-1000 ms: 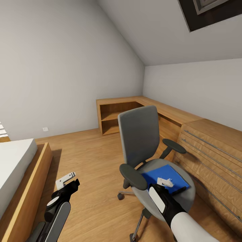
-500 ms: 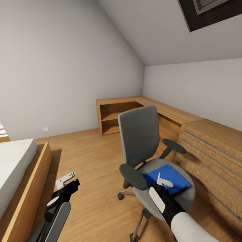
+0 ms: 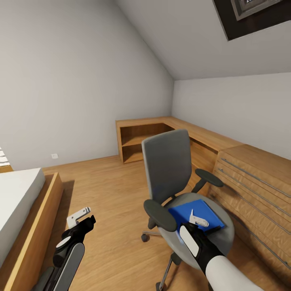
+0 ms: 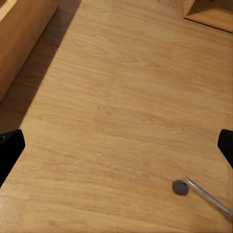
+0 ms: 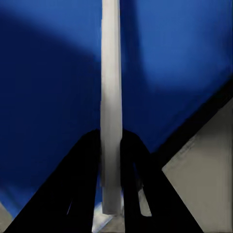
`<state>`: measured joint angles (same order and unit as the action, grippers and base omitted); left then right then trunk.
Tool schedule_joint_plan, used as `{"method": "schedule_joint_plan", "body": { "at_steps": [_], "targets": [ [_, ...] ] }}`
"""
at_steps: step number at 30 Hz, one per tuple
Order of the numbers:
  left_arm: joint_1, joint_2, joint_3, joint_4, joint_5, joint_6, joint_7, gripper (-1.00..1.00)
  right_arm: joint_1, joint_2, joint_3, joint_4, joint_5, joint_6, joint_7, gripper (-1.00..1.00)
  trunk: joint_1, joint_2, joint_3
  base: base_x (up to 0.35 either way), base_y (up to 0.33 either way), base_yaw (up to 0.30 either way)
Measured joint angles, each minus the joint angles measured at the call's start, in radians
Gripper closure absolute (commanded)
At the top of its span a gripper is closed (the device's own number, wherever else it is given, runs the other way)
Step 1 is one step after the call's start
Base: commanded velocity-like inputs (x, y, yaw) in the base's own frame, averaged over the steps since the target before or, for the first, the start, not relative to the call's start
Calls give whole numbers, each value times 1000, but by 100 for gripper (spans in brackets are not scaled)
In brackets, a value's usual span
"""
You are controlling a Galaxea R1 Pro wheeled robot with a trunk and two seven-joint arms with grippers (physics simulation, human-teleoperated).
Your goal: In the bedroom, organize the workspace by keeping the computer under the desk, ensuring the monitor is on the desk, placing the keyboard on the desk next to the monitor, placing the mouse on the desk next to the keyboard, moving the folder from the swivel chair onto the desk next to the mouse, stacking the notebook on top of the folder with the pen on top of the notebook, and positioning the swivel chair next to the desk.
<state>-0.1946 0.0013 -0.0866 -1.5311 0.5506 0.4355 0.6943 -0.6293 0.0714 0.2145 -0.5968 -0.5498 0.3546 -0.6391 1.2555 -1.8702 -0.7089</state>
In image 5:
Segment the pen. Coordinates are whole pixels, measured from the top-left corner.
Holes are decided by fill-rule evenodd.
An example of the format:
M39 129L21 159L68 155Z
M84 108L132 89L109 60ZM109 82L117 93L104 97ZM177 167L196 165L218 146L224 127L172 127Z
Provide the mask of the pen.
M102 0L100 187L102 214L122 213L122 100L119 0Z

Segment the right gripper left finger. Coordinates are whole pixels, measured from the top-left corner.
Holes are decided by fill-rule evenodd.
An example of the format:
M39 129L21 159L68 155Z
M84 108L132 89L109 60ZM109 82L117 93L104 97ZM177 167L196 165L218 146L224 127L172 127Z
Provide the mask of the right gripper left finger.
M81 136L4 233L91 233L100 132Z

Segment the folder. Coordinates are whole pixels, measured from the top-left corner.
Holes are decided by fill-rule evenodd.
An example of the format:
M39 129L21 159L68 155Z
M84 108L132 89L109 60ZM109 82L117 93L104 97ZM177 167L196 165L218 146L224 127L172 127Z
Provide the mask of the folder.
M233 0L119 0L119 23L122 129L162 169L233 98ZM100 132L101 31L102 0L0 0L0 202L14 218ZM91 233L115 216L100 155L96 183Z

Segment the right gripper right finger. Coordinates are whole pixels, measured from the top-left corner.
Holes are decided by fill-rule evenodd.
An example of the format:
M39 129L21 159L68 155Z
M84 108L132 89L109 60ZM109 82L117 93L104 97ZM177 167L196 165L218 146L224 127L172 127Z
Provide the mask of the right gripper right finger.
M122 129L125 233L204 233L141 138ZM152 216L140 211L135 163Z

